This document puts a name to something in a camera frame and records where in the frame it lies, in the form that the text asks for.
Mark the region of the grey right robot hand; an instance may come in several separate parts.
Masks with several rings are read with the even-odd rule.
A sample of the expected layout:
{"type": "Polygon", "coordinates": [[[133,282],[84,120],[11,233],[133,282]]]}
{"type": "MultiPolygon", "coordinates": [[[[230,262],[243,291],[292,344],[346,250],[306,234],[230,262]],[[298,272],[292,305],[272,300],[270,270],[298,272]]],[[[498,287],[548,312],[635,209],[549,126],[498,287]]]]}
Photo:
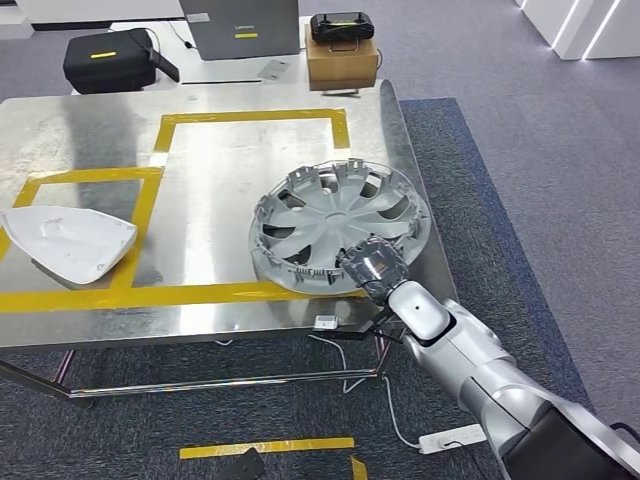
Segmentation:
{"type": "Polygon", "coordinates": [[[408,279],[401,251],[391,242],[369,236],[337,256],[338,266],[377,305],[384,305],[395,288],[408,279]]]}

